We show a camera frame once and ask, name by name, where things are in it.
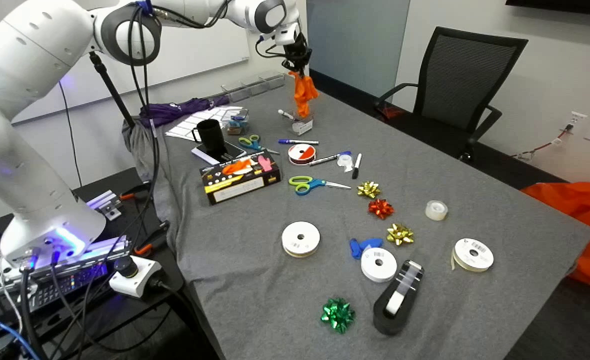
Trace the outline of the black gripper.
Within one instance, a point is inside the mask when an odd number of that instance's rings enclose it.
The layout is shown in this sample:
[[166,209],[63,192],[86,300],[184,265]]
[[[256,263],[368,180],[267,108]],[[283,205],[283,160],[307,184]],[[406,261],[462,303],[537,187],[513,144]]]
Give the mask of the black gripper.
[[290,44],[284,44],[283,67],[290,73],[302,73],[313,58],[313,48],[305,37],[297,37]]

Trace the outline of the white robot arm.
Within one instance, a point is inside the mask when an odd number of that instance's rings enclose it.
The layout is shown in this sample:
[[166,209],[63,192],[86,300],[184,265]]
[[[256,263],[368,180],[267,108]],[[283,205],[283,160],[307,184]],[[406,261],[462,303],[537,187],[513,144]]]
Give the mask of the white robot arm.
[[41,268],[54,254],[79,259],[107,229],[12,120],[61,84],[88,95],[79,65],[96,55],[149,67],[162,53],[164,28],[207,30],[222,20],[275,41],[288,70],[308,67],[299,0],[118,0],[96,11],[77,0],[23,0],[0,20],[0,200],[12,210],[0,238],[7,263]]

